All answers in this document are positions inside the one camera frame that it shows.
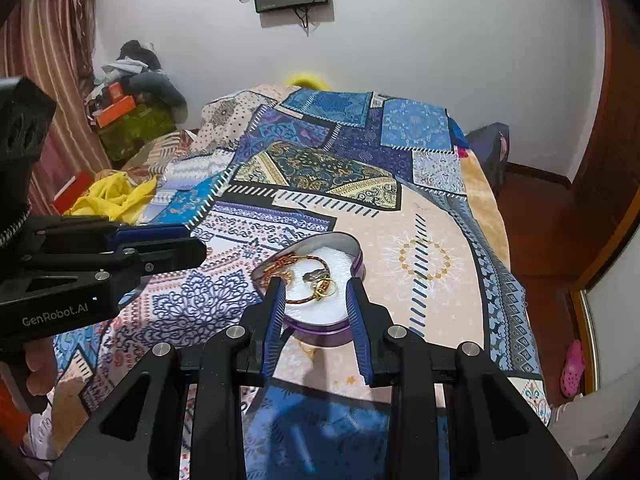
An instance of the jewelry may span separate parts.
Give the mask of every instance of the jewelry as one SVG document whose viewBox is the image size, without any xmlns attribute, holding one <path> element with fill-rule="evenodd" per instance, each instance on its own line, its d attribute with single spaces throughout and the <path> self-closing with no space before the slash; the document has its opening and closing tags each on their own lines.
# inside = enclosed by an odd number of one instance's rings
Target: jewelry
<svg viewBox="0 0 640 480">
<path fill-rule="evenodd" d="M 293 272 L 290 270 L 283 270 L 283 267 L 290 266 L 298 260 L 315 260 L 322 264 L 322 269 L 312 270 L 311 272 L 306 272 L 302 275 L 302 280 L 304 282 L 311 283 L 311 286 L 313 287 L 313 293 L 311 296 L 304 298 L 303 300 L 286 300 L 286 303 L 303 304 L 313 300 L 319 301 L 322 300 L 322 298 L 326 298 L 327 296 L 331 296 L 336 293 L 337 285 L 335 285 L 334 280 L 331 279 L 331 271 L 329 270 L 329 266 L 326 264 L 326 261 L 322 258 L 318 258 L 317 256 L 311 256 L 310 254 L 291 253 L 279 257 L 264 269 L 262 278 L 260 279 L 260 285 L 262 288 L 266 290 L 269 285 L 269 280 L 275 276 L 279 276 L 285 281 L 285 283 L 287 283 L 287 285 L 289 285 L 293 280 Z M 334 290 L 327 293 L 332 283 L 334 284 Z"/>
</svg>

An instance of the silver bolt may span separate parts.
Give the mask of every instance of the silver bolt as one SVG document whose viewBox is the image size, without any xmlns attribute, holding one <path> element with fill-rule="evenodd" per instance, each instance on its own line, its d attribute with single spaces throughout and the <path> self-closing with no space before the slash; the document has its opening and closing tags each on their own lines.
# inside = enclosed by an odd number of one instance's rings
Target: silver bolt
<svg viewBox="0 0 640 480">
<path fill-rule="evenodd" d="M 163 341 L 161 343 L 156 343 L 152 352 L 154 353 L 154 355 L 162 357 L 163 355 L 167 355 L 169 353 L 169 350 L 171 350 L 171 345 Z"/>
<path fill-rule="evenodd" d="M 244 326 L 240 325 L 233 325 L 226 329 L 226 335 L 231 339 L 238 339 L 239 337 L 242 337 L 245 332 L 246 330 L 244 329 Z"/>
<path fill-rule="evenodd" d="M 462 351 L 471 357 L 477 356 L 480 353 L 480 347 L 472 341 L 462 343 Z"/>
<path fill-rule="evenodd" d="M 400 325 L 390 326 L 387 332 L 393 339 L 402 339 L 406 336 L 406 328 Z"/>
</svg>

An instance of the pile of clothes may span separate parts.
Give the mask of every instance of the pile of clothes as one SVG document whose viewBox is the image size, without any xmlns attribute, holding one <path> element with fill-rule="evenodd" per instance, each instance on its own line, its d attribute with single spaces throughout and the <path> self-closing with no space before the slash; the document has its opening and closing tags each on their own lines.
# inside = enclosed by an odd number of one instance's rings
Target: pile of clothes
<svg viewBox="0 0 640 480">
<path fill-rule="evenodd" d="M 102 65 L 105 77 L 85 101 L 87 117 L 92 125 L 104 127 L 131 110 L 133 98 L 128 101 L 131 105 L 119 105 L 118 111 L 110 114 L 108 120 L 98 120 L 105 110 L 120 102 L 124 96 L 135 96 L 138 103 L 162 101 L 171 108 L 175 123 L 186 120 L 187 101 L 162 71 L 158 56 L 152 50 L 153 45 L 147 46 L 142 47 L 137 40 L 127 41 L 120 49 L 117 60 Z"/>
</svg>

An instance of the striped curtain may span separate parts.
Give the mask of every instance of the striped curtain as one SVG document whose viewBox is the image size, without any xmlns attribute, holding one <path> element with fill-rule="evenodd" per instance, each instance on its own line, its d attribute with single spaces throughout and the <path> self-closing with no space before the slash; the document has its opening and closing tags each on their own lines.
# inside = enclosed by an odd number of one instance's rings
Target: striped curtain
<svg viewBox="0 0 640 480">
<path fill-rule="evenodd" d="M 111 167 L 84 114 L 93 85 L 95 0 L 20 0 L 0 29 L 0 77 L 26 75 L 58 104 L 33 165 L 36 214 L 56 214 L 55 194 L 79 171 Z"/>
</svg>

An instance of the bedspread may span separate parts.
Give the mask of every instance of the bedspread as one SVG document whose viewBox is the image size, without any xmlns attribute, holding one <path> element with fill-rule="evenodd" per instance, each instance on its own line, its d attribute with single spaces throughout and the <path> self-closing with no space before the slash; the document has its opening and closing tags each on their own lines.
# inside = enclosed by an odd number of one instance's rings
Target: bedspread
<svg viewBox="0 0 640 480">
<path fill-rule="evenodd" d="M 59 382 L 52 413 L 32 421 L 32 447 L 60 452 L 155 343 L 205 342 L 237 322 L 260 300 L 255 267 L 332 230 L 357 237 L 367 295 L 395 323 L 444 346 L 476 341 L 548 423 L 504 225 L 444 108 L 378 92 L 260 86 L 206 105 L 202 116 L 189 151 L 164 168 L 143 220 L 187 224 L 207 245 L 204 264 L 154 276 L 113 321 L 55 338 Z M 436 400 L 444 406 L 438 386 Z M 351 343 L 316 348 L 290 338 L 270 384 L 242 389 L 248 478 L 380 475 L 389 402 L 389 388 L 365 386 Z M 444 458 L 442 414 L 438 422 Z M 446 460 L 441 469 L 448 478 Z"/>
</svg>

